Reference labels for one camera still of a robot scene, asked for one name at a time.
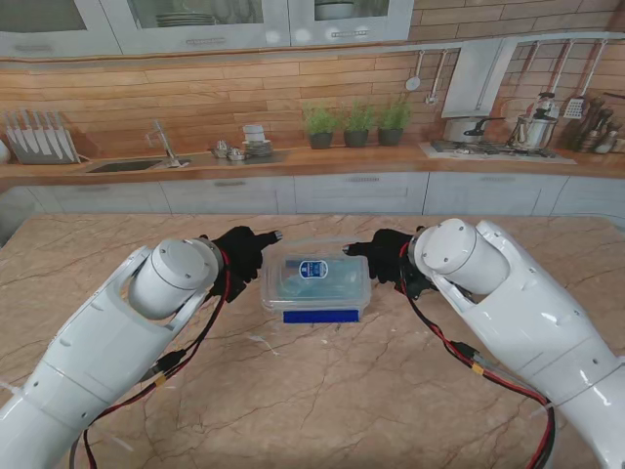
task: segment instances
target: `green herb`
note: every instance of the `green herb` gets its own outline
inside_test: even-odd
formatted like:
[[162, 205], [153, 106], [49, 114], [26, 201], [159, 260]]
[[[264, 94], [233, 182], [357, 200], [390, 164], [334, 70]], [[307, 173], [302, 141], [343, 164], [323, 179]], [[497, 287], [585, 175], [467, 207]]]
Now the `green herb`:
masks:
[[351, 108], [341, 110], [341, 123], [348, 131], [369, 130], [375, 124], [373, 106], [354, 101]]
[[308, 106], [304, 108], [304, 120], [309, 134], [334, 132], [339, 120], [331, 110], [325, 107]]
[[388, 105], [380, 115], [380, 128], [384, 130], [403, 129], [410, 123], [410, 104], [396, 101]]

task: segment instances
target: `cabinet handle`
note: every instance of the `cabinet handle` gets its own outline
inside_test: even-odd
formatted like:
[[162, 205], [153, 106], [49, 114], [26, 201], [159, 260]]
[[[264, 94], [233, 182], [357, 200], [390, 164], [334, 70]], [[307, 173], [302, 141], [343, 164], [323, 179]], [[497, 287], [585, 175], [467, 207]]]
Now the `cabinet handle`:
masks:
[[335, 31], [330, 36], [332, 37], [354, 37], [354, 36], [366, 36], [369, 34], [367, 30], [360, 31]]
[[245, 181], [218, 181], [215, 183], [218, 188], [231, 188], [233, 186], [245, 186]]
[[13, 48], [18, 51], [18, 52], [32, 52], [32, 53], [37, 53], [37, 52], [49, 52], [52, 53], [54, 51], [54, 49], [52, 48], [51, 45], [49, 44], [39, 44], [39, 45], [32, 45], [32, 46], [27, 46], [25, 44], [16, 44], [15, 46], [13, 46]]
[[75, 189], [77, 192], [106, 192], [110, 190], [109, 186], [79, 186]]
[[484, 176], [479, 180], [485, 183], [512, 183], [516, 178], [514, 176]]
[[347, 183], [377, 183], [380, 181], [380, 178], [377, 176], [364, 177], [364, 176], [353, 176], [345, 180]]
[[206, 44], [223, 44], [226, 42], [225, 37], [207, 37], [205, 39], [187, 39], [185, 41], [189, 46], [205, 46]]

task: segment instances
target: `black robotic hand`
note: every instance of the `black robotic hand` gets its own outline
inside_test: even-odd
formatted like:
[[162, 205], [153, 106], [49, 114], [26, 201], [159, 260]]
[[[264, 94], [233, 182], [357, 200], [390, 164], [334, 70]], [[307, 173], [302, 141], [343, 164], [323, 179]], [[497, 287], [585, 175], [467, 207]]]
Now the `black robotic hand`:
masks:
[[396, 290], [403, 292], [401, 269], [405, 273], [408, 294], [418, 298], [421, 292], [435, 288], [419, 270], [408, 261], [407, 255], [399, 257], [401, 248], [412, 239], [412, 234], [396, 230], [378, 230], [370, 242], [356, 242], [346, 246], [348, 256], [364, 256], [369, 264], [369, 277], [377, 278], [381, 283], [391, 281]]
[[[258, 277], [258, 270], [263, 265], [263, 249], [281, 239], [280, 232], [254, 234], [249, 227], [236, 227], [213, 240], [229, 261], [230, 283], [226, 301], [231, 303], [250, 281]], [[225, 291], [226, 269], [223, 269], [215, 280], [210, 295], [221, 296]]]

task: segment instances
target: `brick wall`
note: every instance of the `brick wall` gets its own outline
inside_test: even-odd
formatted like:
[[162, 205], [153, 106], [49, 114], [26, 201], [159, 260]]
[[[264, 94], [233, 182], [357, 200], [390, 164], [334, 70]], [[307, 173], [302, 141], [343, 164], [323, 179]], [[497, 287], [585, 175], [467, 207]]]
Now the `brick wall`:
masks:
[[[493, 108], [493, 116], [507, 117], [505, 123], [489, 127], [487, 137], [491, 140], [505, 140], [516, 123], [516, 118], [533, 102], [539, 93], [551, 91], [557, 76], [565, 44], [551, 42], [542, 44], [531, 68], [527, 69], [532, 45], [519, 45], [508, 66], [506, 75]], [[599, 51], [593, 41], [575, 43], [564, 65], [562, 77], [556, 89], [556, 101], [562, 111], [570, 98], [577, 97], [584, 87], [592, 60]], [[625, 44], [608, 44], [597, 70], [590, 82], [587, 97], [595, 97], [608, 91], [625, 95]], [[613, 118], [625, 123], [625, 100], [605, 97], [608, 107], [614, 109]], [[579, 121], [560, 119], [555, 132], [554, 146], [565, 145], [570, 133]]]
[[[408, 96], [414, 111], [407, 141], [428, 140], [440, 129], [440, 112], [457, 60], [451, 51], [439, 82], [440, 101], [424, 104], [440, 53], [424, 56], [419, 90]], [[4, 70], [0, 109], [59, 110], [74, 132], [85, 133], [102, 157], [150, 154], [145, 133], [161, 120], [177, 151], [205, 150], [220, 139], [240, 145], [241, 126], [261, 123], [280, 148], [306, 145], [302, 105], [379, 108], [402, 96], [414, 72], [414, 53], [197, 64], [166, 68]]]
[[410, 39], [436, 42], [625, 27], [622, 0], [415, 0]]

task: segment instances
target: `glass cabinet door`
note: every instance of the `glass cabinet door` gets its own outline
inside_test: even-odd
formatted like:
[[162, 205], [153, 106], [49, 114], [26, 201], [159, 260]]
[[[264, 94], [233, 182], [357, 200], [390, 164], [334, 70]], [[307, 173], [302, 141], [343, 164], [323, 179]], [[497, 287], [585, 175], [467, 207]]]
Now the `glass cabinet door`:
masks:
[[413, 0], [289, 0], [294, 46], [408, 38]]
[[0, 56], [120, 54], [98, 0], [0, 0]]
[[288, 46], [287, 0], [102, 0], [125, 54]]

